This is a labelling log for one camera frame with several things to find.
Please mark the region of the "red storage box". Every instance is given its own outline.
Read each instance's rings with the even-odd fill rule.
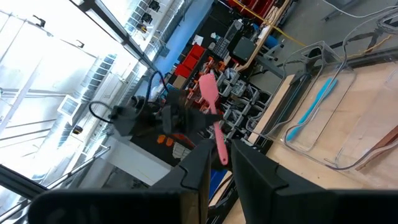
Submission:
[[[191,51],[189,52],[189,56],[192,56],[196,58],[197,60],[200,59],[201,55],[203,55],[205,49],[203,47],[200,47],[199,45],[195,44]]]
[[[176,75],[181,75],[182,77],[188,78],[189,75],[191,74],[191,70],[189,70],[184,65],[177,65],[177,68],[175,69],[174,73]]]
[[[198,59],[192,57],[191,55],[188,55],[185,60],[182,62],[183,65],[185,65],[188,69],[193,70],[195,68],[195,65],[197,64]]]

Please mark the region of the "wooden table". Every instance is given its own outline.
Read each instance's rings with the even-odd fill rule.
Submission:
[[[287,6],[290,4],[289,0],[286,0],[285,3],[282,5],[282,7],[277,8],[275,6],[272,6],[270,9],[270,12],[276,11],[275,13],[269,13],[267,15],[267,17],[265,18],[266,20],[269,21],[269,24],[271,24],[272,26],[276,26],[278,20],[280,19],[280,17],[282,16],[282,14],[284,13],[284,11],[286,10]],[[253,54],[251,55],[251,57],[249,58],[248,62],[246,62],[244,65],[236,65],[235,69],[238,72],[241,72],[247,68],[249,68],[250,64],[253,62],[253,60],[256,58],[257,54],[259,53],[259,51],[261,50],[262,46],[264,45],[264,42],[267,40],[268,36],[270,35],[272,31],[272,28],[268,28],[268,30],[266,31],[265,35],[263,35],[262,38],[259,38],[256,42],[257,47],[254,49]],[[225,60],[224,63],[228,64],[228,62],[231,60],[231,57],[228,56]]]
[[[371,65],[355,70],[357,73],[356,79],[348,88],[337,110],[331,117],[330,123],[328,123],[330,127],[327,126],[317,140],[317,144],[312,151],[314,156],[317,154],[318,156],[323,155],[325,151],[336,150],[333,149],[333,146],[344,144],[347,140],[347,135],[352,132],[353,128],[358,124],[359,119],[365,116],[364,114],[368,112],[369,107],[371,108],[371,105],[374,104],[374,99],[378,96],[386,80],[395,70],[398,70],[398,65],[395,63]],[[270,120],[277,105],[286,94],[292,77],[293,75],[288,76],[275,94],[270,106],[255,128],[257,132],[261,132]],[[303,105],[306,104],[307,100],[313,101],[309,96],[303,99]],[[257,134],[251,134],[249,141],[255,143],[257,139]],[[368,140],[364,142],[369,143],[369,145],[374,144],[378,140],[378,138],[366,139]],[[398,151],[392,151],[388,154],[388,157],[382,158],[382,163],[373,164],[372,169],[366,172],[356,172],[355,170],[349,172],[334,171],[297,152],[287,149],[283,144],[278,142],[272,145],[266,156],[325,189],[369,189],[374,187],[388,188],[398,186],[398,177],[394,175],[396,172],[392,171],[398,169],[396,162],[394,162],[398,160]],[[382,175],[376,176],[379,174],[377,172],[382,172],[381,170],[383,171]],[[378,179],[373,179],[373,181],[376,181],[376,184],[369,182],[369,178],[366,178],[367,175],[377,177]],[[222,191],[223,189],[215,195],[214,201],[218,200]],[[224,223],[245,223],[239,199],[231,209]]]

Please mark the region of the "orange object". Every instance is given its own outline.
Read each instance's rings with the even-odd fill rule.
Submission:
[[[174,143],[174,140],[172,138],[167,138],[166,146],[170,147],[173,145],[173,143]]]
[[[157,137],[157,143],[162,144],[164,142],[164,139],[166,139],[166,135],[161,134],[160,136]]]

